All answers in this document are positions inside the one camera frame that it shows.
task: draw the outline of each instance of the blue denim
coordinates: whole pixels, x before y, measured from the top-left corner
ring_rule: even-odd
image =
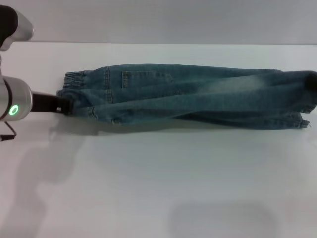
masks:
[[[192,65],[129,64],[67,73],[57,95],[71,115],[112,124],[169,118],[252,129],[305,128],[317,73]]]

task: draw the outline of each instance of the denim jeans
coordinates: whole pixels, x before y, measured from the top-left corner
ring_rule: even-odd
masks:
[[[71,115],[112,124],[169,118],[253,129],[305,128],[317,73],[192,65],[129,64],[67,73],[57,95]]]

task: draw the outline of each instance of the green led light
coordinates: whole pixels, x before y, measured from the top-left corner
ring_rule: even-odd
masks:
[[[19,106],[18,105],[13,105],[11,108],[10,108],[10,111],[9,111],[9,114],[11,116],[13,116],[14,114],[16,114],[19,110]]]

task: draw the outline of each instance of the jeans pocket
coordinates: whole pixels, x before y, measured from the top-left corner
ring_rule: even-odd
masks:
[[[122,72],[122,88],[138,88],[172,82],[173,78],[168,73],[139,71]]]

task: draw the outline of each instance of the white tabletop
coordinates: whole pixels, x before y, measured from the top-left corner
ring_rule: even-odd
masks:
[[[317,46],[15,43],[2,58],[4,75],[52,94],[66,72],[126,63],[317,71]],[[315,238],[317,115],[305,119],[113,129],[30,113],[0,143],[0,238]]]

